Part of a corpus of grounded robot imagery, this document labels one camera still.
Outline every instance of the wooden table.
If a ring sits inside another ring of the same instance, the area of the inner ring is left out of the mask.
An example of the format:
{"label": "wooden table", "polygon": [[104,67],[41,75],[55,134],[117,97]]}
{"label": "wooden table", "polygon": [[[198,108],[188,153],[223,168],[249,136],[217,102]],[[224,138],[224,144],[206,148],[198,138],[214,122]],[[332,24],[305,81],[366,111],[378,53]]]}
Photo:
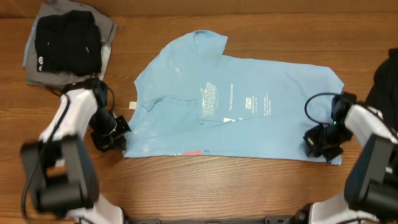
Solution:
{"label": "wooden table", "polygon": [[[138,74],[167,43],[193,30],[227,35],[226,55],[330,67],[345,90],[362,100],[387,50],[398,44],[398,13],[113,19],[119,29],[105,81],[116,95],[115,112],[126,119],[133,113],[129,102],[137,98],[133,81]],[[24,223],[20,146],[38,138],[59,106],[59,99],[47,90],[25,84],[21,65],[32,23],[33,19],[0,20],[0,223]],[[308,202],[341,192],[360,152],[355,139],[346,143],[342,166],[229,157],[124,159],[120,151],[96,151],[89,136],[85,142],[102,193],[134,218],[163,220],[293,214]],[[53,222],[50,215],[35,214],[30,201],[29,213],[39,223]]]}

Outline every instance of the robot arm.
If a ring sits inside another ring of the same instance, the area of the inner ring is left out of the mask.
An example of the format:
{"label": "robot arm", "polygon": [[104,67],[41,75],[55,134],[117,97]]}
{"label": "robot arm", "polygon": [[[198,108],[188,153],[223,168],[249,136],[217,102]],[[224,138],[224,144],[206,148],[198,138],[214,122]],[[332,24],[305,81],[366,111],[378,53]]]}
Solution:
{"label": "robot arm", "polygon": [[[336,224],[347,220],[384,222],[396,220],[398,219],[396,134],[380,119],[379,111],[353,101],[346,101],[345,94],[347,93],[336,96],[332,104],[331,117],[337,127],[325,128],[323,131],[328,134],[323,136],[336,136],[333,131],[346,133],[344,130],[346,128],[357,137],[363,151],[346,180],[344,192],[327,201],[313,204],[308,213],[308,222]],[[326,138],[320,142],[330,143],[335,139],[339,138]]]}
{"label": "robot arm", "polygon": [[[82,223],[128,221],[121,208],[100,194],[94,166],[82,141],[90,125],[95,146],[107,151],[120,146],[125,141],[123,134],[130,131],[122,116],[114,118],[105,110],[107,90],[97,78],[67,85],[62,90],[60,107],[39,141],[22,146],[25,172],[32,173],[27,176],[27,187],[38,212],[83,219]],[[48,175],[47,170],[57,166],[64,166],[65,172]]]}

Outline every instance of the light blue t-shirt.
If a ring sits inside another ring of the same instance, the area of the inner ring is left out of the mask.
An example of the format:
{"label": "light blue t-shirt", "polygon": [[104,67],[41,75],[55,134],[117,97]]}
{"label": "light blue t-shirt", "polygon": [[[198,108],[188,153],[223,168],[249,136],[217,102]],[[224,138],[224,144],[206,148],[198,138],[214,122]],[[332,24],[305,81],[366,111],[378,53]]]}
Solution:
{"label": "light blue t-shirt", "polygon": [[[137,108],[124,156],[325,161],[304,153],[303,135],[316,124],[303,107],[314,94],[339,93],[340,79],[327,67],[222,55],[226,41],[201,30],[162,49],[134,82]],[[314,100],[308,110],[330,120],[331,98]]]}

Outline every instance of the black wire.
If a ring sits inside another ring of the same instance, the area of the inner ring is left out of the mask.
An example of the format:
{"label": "black wire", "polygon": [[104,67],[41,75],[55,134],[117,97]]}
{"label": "black wire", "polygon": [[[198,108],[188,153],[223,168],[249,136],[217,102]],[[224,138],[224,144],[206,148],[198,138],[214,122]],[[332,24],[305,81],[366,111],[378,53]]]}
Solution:
{"label": "black wire", "polygon": [[50,91],[51,93],[53,93],[55,96],[61,97],[61,94],[57,93],[57,92],[54,91],[53,89],[51,89],[51,88],[49,88],[49,87],[46,87],[46,89],[47,89],[48,91]]}
{"label": "black wire", "polygon": [[55,126],[54,126],[54,128],[53,128],[53,130],[52,130],[52,132],[51,132],[51,134],[50,134],[50,136],[49,136],[49,138],[47,139],[47,141],[46,141],[45,144],[43,145],[42,150],[39,152],[39,156],[38,156],[38,158],[37,158],[37,160],[36,160],[36,162],[35,162],[34,168],[31,170],[30,174],[28,175],[28,178],[27,178],[26,183],[25,183],[24,190],[23,190],[23,192],[22,192],[22,198],[21,198],[21,212],[22,212],[22,216],[23,216],[24,219],[26,219],[26,220],[29,219],[29,217],[28,217],[28,215],[27,215],[27,212],[26,212],[26,197],[27,197],[27,191],[28,191],[28,189],[29,189],[29,186],[30,186],[31,183],[32,183],[33,175],[34,175],[34,173],[36,172],[37,168],[39,167],[40,160],[42,159],[44,153],[46,152],[46,150],[47,150],[49,144],[52,142],[52,139],[53,139],[53,137],[54,137],[55,132],[56,132],[57,129],[60,127],[60,125],[61,125],[61,123],[62,123],[62,120],[64,119],[65,115],[67,114],[67,112],[68,112],[68,110],[69,110],[70,99],[69,99],[69,96],[68,96],[68,95],[65,94],[65,96],[67,97],[67,105],[65,106],[65,109],[64,109],[64,111],[62,112],[60,119],[59,119],[58,122],[55,124]]}
{"label": "black wire", "polygon": [[78,219],[79,219],[79,223],[80,223],[80,224],[83,223],[82,221],[85,221],[85,222],[87,222],[88,224],[94,224],[92,221],[88,220],[88,219],[85,218],[85,217],[79,217]]}
{"label": "black wire", "polygon": [[347,224],[347,223],[351,223],[351,222],[360,223],[361,221],[367,221],[367,222],[371,222],[371,223],[380,223],[380,222],[374,221],[374,220],[372,220],[370,218],[353,218],[353,219],[350,219],[350,220],[345,220],[345,221],[342,221],[342,222],[338,222],[336,224]]}
{"label": "black wire", "polygon": [[111,109],[108,111],[110,114],[111,114],[111,116],[113,117],[113,109],[114,109],[114,93],[113,93],[113,90],[110,88],[110,87],[108,87],[108,89],[110,90],[110,92],[112,93],[112,107],[111,107]]}
{"label": "black wire", "polygon": [[305,115],[307,115],[307,117],[308,117],[311,121],[313,121],[313,122],[315,122],[315,123],[318,123],[318,124],[330,124],[330,123],[320,122],[320,121],[317,121],[317,120],[313,119],[313,118],[308,114],[307,106],[308,106],[308,104],[309,104],[309,102],[310,102],[311,100],[313,100],[314,98],[316,98],[316,97],[318,97],[318,96],[337,96],[337,95],[339,95],[339,94],[337,94],[337,93],[318,93],[318,94],[316,94],[316,95],[311,96],[311,97],[307,100],[307,102],[305,102],[305,105],[304,105],[304,112],[305,112]]}

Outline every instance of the black folded clothing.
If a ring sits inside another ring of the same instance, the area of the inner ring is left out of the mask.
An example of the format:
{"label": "black folded clothing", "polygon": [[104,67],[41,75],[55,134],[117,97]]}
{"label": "black folded clothing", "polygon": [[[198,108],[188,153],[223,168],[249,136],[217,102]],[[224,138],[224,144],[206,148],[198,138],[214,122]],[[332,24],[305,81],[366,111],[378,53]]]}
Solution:
{"label": "black folded clothing", "polygon": [[101,72],[101,35],[90,11],[41,17],[35,48],[38,72],[67,71],[77,76]]}
{"label": "black folded clothing", "polygon": [[383,114],[383,120],[398,131],[398,49],[390,49],[389,58],[374,74],[374,85],[366,103]]}

